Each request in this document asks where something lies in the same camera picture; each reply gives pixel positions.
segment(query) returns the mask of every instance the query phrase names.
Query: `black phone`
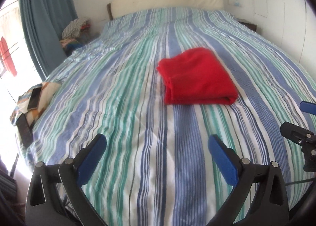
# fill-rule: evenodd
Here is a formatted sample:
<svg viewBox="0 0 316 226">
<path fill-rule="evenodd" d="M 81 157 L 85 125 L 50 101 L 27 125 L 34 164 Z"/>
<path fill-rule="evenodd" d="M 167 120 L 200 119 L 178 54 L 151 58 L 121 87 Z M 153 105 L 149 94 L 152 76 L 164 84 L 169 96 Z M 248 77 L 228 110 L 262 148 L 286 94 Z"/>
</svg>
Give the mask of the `black phone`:
<svg viewBox="0 0 316 226">
<path fill-rule="evenodd" d="M 25 114 L 20 115 L 16 121 L 16 126 L 18 127 L 23 145 L 28 148 L 33 143 L 33 132 L 27 123 Z"/>
<path fill-rule="evenodd" d="M 43 86 L 40 86 L 40 87 L 32 90 L 30 101 L 29 101 L 28 106 L 27 106 L 28 110 L 32 110 L 32 109 L 37 108 L 39 101 L 40 101 L 40 93 L 42 91 L 42 87 Z"/>
</svg>

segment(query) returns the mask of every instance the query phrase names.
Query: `hanging red clothing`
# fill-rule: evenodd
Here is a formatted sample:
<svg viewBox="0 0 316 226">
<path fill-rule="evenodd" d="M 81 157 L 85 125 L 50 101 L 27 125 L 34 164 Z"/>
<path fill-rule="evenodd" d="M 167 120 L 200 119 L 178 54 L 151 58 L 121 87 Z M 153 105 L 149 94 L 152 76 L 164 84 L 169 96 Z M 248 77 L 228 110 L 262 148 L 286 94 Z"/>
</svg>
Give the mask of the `hanging red clothing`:
<svg viewBox="0 0 316 226">
<path fill-rule="evenodd" d="M 18 73 L 16 72 L 7 42 L 4 37 L 2 37 L 0 41 L 0 54 L 4 67 L 13 75 L 13 77 L 15 77 Z"/>
</svg>

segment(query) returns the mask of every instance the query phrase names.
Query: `blue gripper pad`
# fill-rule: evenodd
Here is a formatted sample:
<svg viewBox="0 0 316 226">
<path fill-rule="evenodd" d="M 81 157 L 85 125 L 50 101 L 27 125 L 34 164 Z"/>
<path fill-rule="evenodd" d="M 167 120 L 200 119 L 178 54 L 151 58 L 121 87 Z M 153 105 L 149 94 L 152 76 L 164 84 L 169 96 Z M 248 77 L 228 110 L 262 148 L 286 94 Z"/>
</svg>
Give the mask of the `blue gripper pad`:
<svg viewBox="0 0 316 226">
<path fill-rule="evenodd" d="M 98 139 L 90 152 L 86 155 L 77 169 L 77 185 L 82 186 L 89 182 L 95 168 L 97 167 L 105 149 L 106 149 L 106 137 L 103 134 L 98 134 L 94 139 Z"/>
<path fill-rule="evenodd" d="M 210 136 L 208 147 L 226 183 L 235 187 L 238 183 L 238 170 L 225 151 L 228 148 L 217 135 Z"/>
<path fill-rule="evenodd" d="M 302 101 L 300 103 L 300 110 L 305 113 L 316 115 L 316 104 Z"/>
</svg>

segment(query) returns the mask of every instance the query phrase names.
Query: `blue curtain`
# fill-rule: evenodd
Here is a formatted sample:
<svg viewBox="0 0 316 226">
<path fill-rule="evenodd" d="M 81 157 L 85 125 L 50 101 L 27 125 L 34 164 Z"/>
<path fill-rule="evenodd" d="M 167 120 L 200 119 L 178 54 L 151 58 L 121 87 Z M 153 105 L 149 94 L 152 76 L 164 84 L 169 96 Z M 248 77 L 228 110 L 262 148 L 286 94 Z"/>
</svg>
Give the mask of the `blue curtain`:
<svg viewBox="0 0 316 226">
<path fill-rule="evenodd" d="M 77 18 L 72 0 L 19 0 L 25 41 L 38 74 L 47 76 L 67 57 L 59 40 Z"/>
</svg>

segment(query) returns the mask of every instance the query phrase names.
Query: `red blanket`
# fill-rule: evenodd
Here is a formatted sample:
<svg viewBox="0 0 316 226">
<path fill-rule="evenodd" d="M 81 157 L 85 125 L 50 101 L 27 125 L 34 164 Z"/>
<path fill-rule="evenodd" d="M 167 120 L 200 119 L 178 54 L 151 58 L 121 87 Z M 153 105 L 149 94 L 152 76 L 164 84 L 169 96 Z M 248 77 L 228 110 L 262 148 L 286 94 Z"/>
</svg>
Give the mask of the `red blanket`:
<svg viewBox="0 0 316 226">
<path fill-rule="evenodd" d="M 165 104 L 227 104 L 238 97 L 236 87 L 212 51 L 193 48 L 162 59 L 158 72 L 166 86 Z"/>
</svg>

